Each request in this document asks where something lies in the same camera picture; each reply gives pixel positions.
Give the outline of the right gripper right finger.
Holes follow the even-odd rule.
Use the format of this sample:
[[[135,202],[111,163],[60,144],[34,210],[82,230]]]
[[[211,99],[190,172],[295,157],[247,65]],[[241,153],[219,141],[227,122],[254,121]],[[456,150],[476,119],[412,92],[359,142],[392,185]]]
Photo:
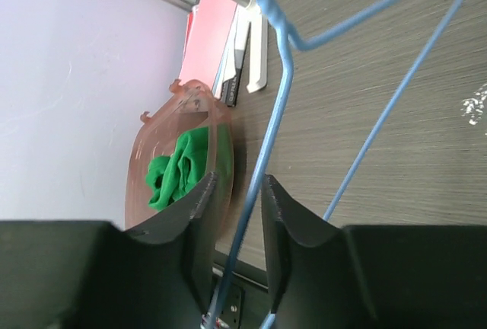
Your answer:
[[[278,328],[484,328],[483,225],[337,228],[271,175],[262,184]]]

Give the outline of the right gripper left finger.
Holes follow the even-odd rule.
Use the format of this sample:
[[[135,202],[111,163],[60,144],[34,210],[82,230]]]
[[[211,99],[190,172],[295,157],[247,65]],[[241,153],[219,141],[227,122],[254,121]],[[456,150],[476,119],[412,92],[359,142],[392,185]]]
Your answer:
[[[212,288],[218,177],[127,231],[1,223],[3,328],[198,328]]]

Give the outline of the green tank top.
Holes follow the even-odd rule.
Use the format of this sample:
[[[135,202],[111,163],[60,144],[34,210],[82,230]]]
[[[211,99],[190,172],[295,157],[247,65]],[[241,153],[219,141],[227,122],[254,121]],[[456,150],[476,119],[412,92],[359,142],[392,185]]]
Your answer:
[[[190,129],[178,137],[173,153],[153,158],[145,176],[152,196],[148,206],[158,212],[182,199],[207,174],[210,128]],[[217,126],[215,166],[221,182],[221,201],[227,205],[233,188],[234,156],[231,129],[228,124]]]

